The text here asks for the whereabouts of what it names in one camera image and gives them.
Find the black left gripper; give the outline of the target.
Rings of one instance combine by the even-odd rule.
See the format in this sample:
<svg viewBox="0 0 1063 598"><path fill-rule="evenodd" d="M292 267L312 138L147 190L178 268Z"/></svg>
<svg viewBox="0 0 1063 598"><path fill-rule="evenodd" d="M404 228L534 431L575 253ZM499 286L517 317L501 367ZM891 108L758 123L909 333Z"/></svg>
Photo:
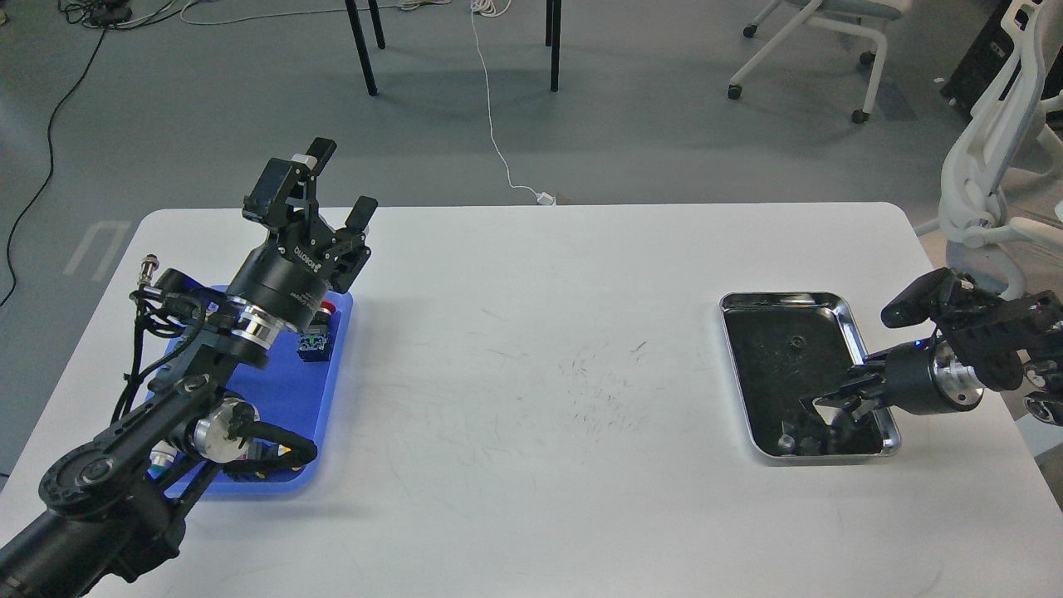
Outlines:
<svg viewBox="0 0 1063 598"><path fill-rule="evenodd" d="M314 139L307 152L289 160L270 159L243 198L243 218L273 233L247 255L227 295L296 331L309 325L327 292L349 291L371 255L365 229L379 205L375 198L359 197L339 230L331 230L318 213L316 178L335 150L334 140Z"/></svg>

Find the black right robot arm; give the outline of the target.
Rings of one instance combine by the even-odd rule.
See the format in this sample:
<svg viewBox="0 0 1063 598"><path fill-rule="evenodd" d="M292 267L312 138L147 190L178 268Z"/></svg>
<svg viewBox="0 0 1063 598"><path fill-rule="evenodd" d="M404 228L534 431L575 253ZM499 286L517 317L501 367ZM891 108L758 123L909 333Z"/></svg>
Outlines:
<svg viewBox="0 0 1063 598"><path fill-rule="evenodd" d="M1033 385L1028 412L1061 424L1061 303L1043 291L1006 300L948 267L922 275L882 309L888 328L933 321L935 332L865 357L838 390L802 399L854 411L896 406L916 415L968 412L984 390Z"/></svg>

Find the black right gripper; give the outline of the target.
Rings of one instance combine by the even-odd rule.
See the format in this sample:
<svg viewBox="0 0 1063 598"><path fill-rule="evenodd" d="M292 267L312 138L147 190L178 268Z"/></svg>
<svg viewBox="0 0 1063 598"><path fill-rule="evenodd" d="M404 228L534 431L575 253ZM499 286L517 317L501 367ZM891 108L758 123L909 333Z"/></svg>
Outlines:
<svg viewBox="0 0 1063 598"><path fill-rule="evenodd" d="M902 343L873 353L863 360L872 372L851 375L838 390L810 398L810 409L842 409L845 425L878 425L878 413L888 413L889 406L914 415L954 413L952 398L941 390L933 374L940 355L935 343Z"/></svg>

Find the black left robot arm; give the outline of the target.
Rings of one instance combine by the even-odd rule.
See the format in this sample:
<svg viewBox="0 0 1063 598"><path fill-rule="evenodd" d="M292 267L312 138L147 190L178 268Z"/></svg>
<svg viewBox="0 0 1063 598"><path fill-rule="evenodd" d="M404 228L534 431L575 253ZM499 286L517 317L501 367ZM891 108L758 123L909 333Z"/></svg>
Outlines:
<svg viewBox="0 0 1063 598"><path fill-rule="evenodd" d="M345 294L369 260L375 199L358 198L340 228L319 213L316 181L335 150L314 139L263 168L242 215L268 234L224 291L144 258L130 293L134 359L109 428L43 474L45 512L2 549L4 597L80 597L108 575L133 582L179 556L218 473L315 461L313 440L263 423L229 379L265 368L281 334L311 332L327 292Z"/></svg>

